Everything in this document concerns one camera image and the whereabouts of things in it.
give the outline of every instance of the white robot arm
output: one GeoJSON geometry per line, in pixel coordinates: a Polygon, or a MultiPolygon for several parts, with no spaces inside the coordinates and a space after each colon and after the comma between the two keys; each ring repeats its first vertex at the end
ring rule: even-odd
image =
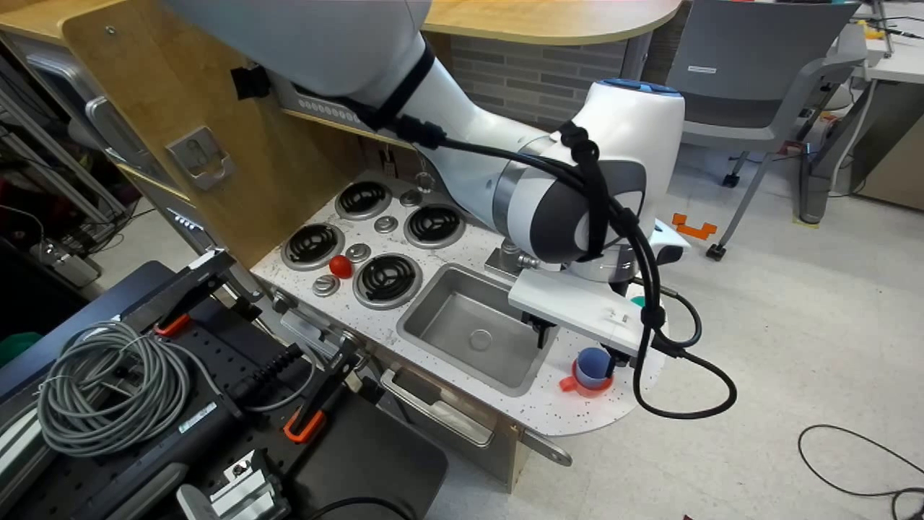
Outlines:
{"type": "MultiPolygon", "coordinates": [[[[419,75],[395,117],[430,121],[458,141],[573,162],[554,134],[476,108],[439,61],[423,65],[429,46],[419,29],[430,0],[166,0],[166,6],[317,97],[378,110],[419,75]]],[[[681,121],[681,97],[605,81],[593,85],[576,117],[602,149],[606,189],[626,208],[641,204],[654,208],[665,198],[681,121]]],[[[459,150],[423,149],[423,154],[469,218],[505,234],[521,253],[547,263],[573,263],[586,253],[586,204],[548,173],[459,150]]]]}

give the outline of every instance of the office chair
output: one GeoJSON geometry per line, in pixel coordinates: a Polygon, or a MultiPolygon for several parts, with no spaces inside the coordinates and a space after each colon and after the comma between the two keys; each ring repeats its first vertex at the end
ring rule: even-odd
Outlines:
{"type": "Polygon", "coordinates": [[[722,185],[759,154],[756,173],[709,257],[722,260],[762,178],[768,154],[795,134],[797,120],[852,66],[829,59],[859,6],[693,0],[668,85],[686,94],[686,141],[739,154],[722,185]]]}

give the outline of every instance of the table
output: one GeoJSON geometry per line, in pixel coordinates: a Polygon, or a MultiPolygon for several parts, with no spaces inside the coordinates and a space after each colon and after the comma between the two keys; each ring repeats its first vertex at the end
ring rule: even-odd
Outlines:
{"type": "MultiPolygon", "coordinates": [[[[32,352],[32,365],[50,365],[55,352],[50,344],[59,338],[71,338],[72,332],[108,322],[114,312],[124,312],[157,286],[172,280],[172,271],[159,263],[143,266],[114,293],[89,303],[85,312],[71,319],[63,326],[46,335],[32,352]]],[[[209,300],[193,310],[198,326],[183,332],[176,342],[188,349],[198,349],[199,360],[216,373],[216,383],[241,380],[241,373],[253,368],[267,368],[281,357],[281,344],[255,331],[241,315],[225,306],[209,300]]],[[[24,386],[16,399],[0,404],[3,416],[32,394],[32,386],[24,386]]],[[[281,423],[286,416],[273,416],[267,427],[253,426],[235,443],[224,443],[224,451],[215,451],[216,459],[238,459],[248,449],[263,449],[268,459],[284,468],[293,466],[304,449],[296,449],[281,438],[281,423]]],[[[111,472],[124,472],[138,453],[118,453],[102,462],[97,459],[68,459],[59,458],[55,466],[42,478],[39,485],[22,500],[16,518],[71,518],[72,505],[86,500],[97,488],[111,484],[111,472]]],[[[313,500],[316,505],[377,494],[377,497],[403,497],[414,511],[429,511],[437,497],[449,459],[419,433],[378,414],[371,401],[351,396],[336,414],[328,438],[307,453],[304,466],[293,466],[289,494],[299,500],[313,500]]],[[[371,518],[374,510],[343,510],[338,518],[371,518]]]]}
{"type": "MultiPolygon", "coordinates": [[[[888,4],[888,17],[924,17],[924,4],[888,4]]],[[[918,20],[896,20],[896,29],[924,36],[918,20]]],[[[843,157],[852,157],[850,189],[855,191],[882,165],[896,173],[898,165],[907,165],[905,157],[921,149],[917,128],[924,120],[924,42],[892,36],[889,59],[882,42],[866,42],[866,53],[866,94],[800,173],[800,221],[807,224],[824,221],[843,157]]]]}
{"type": "Polygon", "coordinates": [[[534,46],[593,46],[654,33],[680,6],[681,0],[434,0],[424,33],[534,46]]]}

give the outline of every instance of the metal sink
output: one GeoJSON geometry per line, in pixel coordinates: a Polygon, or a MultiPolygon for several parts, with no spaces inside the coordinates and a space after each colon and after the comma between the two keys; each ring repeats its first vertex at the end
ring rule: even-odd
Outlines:
{"type": "Polygon", "coordinates": [[[534,383],[554,331],[524,323],[508,306],[508,286],[476,271],[445,266],[404,312],[398,332],[475,380],[524,396],[534,383]]]}

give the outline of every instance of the black burner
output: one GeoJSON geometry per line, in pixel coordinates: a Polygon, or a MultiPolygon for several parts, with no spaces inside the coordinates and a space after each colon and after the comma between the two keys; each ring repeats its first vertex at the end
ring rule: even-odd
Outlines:
{"type": "Polygon", "coordinates": [[[411,214],[404,234],[423,248],[452,245],[463,238],[463,218],[445,206],[424,206],[411,214]]]}
{"type": "Polygon", "coordinates": [[[317,269],[343,248],[343,234],[336,227],[307,227],[286,244],[284,260],[293,269],[317,269]]]}
{"type": "Polygon", "coordinates": [[[394,195],[378,183],[355,183],[338,198],[338,214],[343,221],[368,221],[388,208],[394,195]]]}
{"type": "Polygon", "coordinates": [[[355,277],[355,295],[365,306],[391,310],[411,300],[423,286],[423,269],[398,254],[374,257],[355,277]]]}

